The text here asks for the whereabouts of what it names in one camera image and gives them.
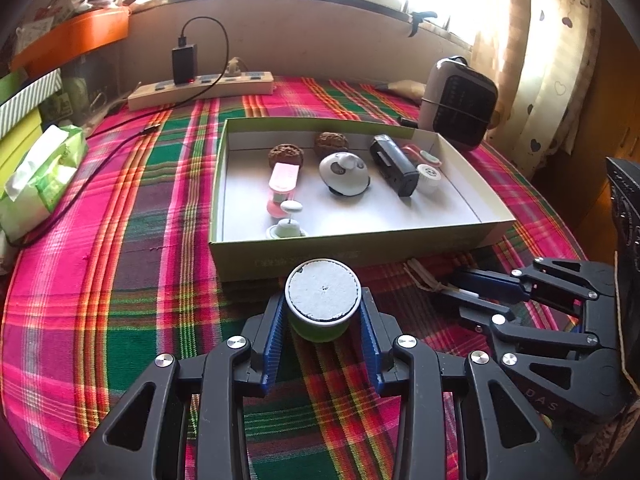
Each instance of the plaid tablecloth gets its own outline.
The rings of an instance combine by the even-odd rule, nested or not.
[[[228,118],[311,116],[393,123],[417,107],[371,86],[279,79],[272,96],[198,101],[89,139],[90,151],[65,199],[125,136],[162,121],[159,134],[124,147],[70,213],[22,252],[0,336],[1,400],[25,450],[53,479],[135,377],[160,352],[179,358],[209,351],[263,311],[277,283],[216,281],[207,223],[217,136]],[[103,123],[134,116],[124,111]],[[437,276],[468,264],[510,271],[534,256],[582,256],[546,201],[487,146],[468,160],[518,221],[497,245],[425,258]],[[434,348],[465,355],[481,335],[443,320],[400,264],[356,269],[382,312]],[[546,308],[523,305],[525,323],[557,328]],[[457,478],[452,407],[447,400],[450,478]],[[389,479],[399,399],[368,386],[349,333],[313,345],[287,332],[270,395],[246,403],[252,476]],[[190,423],[194,433],[195,410]],[[193,477],[193,446],[188,448]]]

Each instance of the blue gripper pad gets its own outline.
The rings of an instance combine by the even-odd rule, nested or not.
[[[374,337],[373,327],[367,309],[362,305],[360,306],[360,337],[362,340],[362,355],[364,357],[364,364],[367,367],[369,383],[379,394],[382,389],[380,347]]]
[[[280,354],[282,354],[282,343],[284,341],[285,330],[285,309],[284,309],[284,294],[281,295],[276,307],[276,313],[273,316],[273,322],[269,331],[269,338],[267,339],[267,345],[264,350],[264,356],[262,361],[262,391],[266,395],[269,393],[269,389],[276,381],[278,375],[278,364],[280,363]]]

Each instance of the curtain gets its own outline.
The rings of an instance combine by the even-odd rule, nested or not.
[[[527,178],[571,152],[600,40],[600,0],[486,0],[471,66],[498,86],[486,140]]]

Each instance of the black device with buttons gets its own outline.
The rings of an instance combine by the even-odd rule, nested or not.
[[[640,164],[607,158],[611,215],[618,232],[616,279],[623,364],[640,385]]]
[[[420,173],[394,140],[388,135],[375,136],[369,152],[380,173],[398,196],[411,196],[418,185]]]

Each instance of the plastic bag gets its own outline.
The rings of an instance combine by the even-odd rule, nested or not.
[[[11,241],[46,220],[73,179],[88,146],[77,126],[50,126],[4,185],[0,229]]]

